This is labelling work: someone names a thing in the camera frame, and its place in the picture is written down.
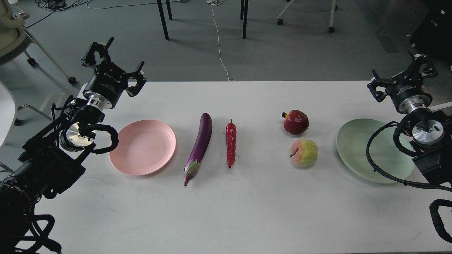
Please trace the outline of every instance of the white cable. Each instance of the white cable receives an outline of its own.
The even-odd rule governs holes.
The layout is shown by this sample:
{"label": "white cable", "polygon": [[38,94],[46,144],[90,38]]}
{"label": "white cable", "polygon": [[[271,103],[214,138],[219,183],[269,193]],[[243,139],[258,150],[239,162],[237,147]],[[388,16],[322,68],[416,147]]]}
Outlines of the white cable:
{"label": "white cable", "polygon": [[212,5],[212,6],[219,6],[223,3],[223,0],[221,0],[221,2],[218,3],[217,0],[207,0],[207,3]]}
{"label": "white cable", "polygon": [[220,33],[218,32],[218,26],[217,26],[217,22],[215,21],[215,13],[213,12],[213,7],[214,6],[217,6],[217,5],[220,5],[221,3],[223,2],[223,0],[221,0],[221,2],[219,3],[219,4],[213,4],[213,3],[211,3],[211,8],[212,8],[212,15],[213,15],[213,22],[215,23],[215,27],[216,27],[216,29],[217,29],[217,38],[218,38],[218,54],[220,55],[220,62],[221,62],[221,65],[223,66],[223,68],[225,69],[225,71],[226,71],[226,75],[227,75],[227,81],[235,81],[235,80],[230,80],[229,79],[229,72],[227,71],[227,69],[226,69],[226,67],[225,67],[225,65],[223,64],[223,60],[221,59],[221,50],[220,50]]}

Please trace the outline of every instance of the red chili pepper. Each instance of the red chili pepper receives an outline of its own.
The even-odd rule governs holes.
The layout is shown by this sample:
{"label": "red chili pepper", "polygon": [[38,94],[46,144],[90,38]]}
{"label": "red chili pepper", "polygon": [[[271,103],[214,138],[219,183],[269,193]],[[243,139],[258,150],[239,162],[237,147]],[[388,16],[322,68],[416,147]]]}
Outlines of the red chili pepper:
{"label": "red chili pepper", "polygon": [[235,137],[237,135],[237,129],[235,124],[231,122],[226,125],[226,161],[229,168],[235,162]]}

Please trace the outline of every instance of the purple eggplant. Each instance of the purple eggplant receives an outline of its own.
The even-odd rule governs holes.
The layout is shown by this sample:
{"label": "purple eggplant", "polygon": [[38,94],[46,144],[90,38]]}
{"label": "purple eggplant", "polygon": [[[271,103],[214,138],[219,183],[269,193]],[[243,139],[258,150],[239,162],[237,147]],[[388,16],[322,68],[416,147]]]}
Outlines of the purple eggplant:
{"label": "purple eggplant", "polygon": [[207,146],[209,145],[210,137],[212,135],[212,118],[209,114],[204,113],[201,116],[199,123],[198,137],[196,138],[195,145],[193,146],[192,153],[188,158],[187,164],[184,169],[184,186],[187,186],[188,181],[195,177],[199,169],[204,154],[206,153]]}

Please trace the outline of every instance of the green and red apple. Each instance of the green and red apple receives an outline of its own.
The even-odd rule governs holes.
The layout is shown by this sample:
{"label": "green and red apple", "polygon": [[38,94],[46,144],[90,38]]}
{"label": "green and red apple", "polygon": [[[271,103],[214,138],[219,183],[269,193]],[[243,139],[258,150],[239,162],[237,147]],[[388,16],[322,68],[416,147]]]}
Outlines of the green and red apple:
{"label": "green and red apple", "polygon": [[314,141],[309,139],[299,139],[291,147],[293,163],[300,167],[309,167],[317,161],[319,149]]}

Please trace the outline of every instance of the chair wheel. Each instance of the chair wheel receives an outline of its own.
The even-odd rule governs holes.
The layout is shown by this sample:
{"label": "chair wheel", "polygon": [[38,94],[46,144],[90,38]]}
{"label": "chair wheel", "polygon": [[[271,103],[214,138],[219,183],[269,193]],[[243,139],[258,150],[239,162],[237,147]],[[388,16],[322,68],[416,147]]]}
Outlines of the chair wheel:
{"label": "chair wheel", "polygon": [[70,77],[67,79],[67,81],[69,82],[69,84],[73,85],[75,83],[77,83],[77,79],[75,79],[74,77]]}
{"label": "chair wheel", "polygon": [[33,65],[36,64],[36,61],[35,61],[33,58],[29,58],[29,59],[27,59],[27,63],[28,63],[29,65],[33,66]]}

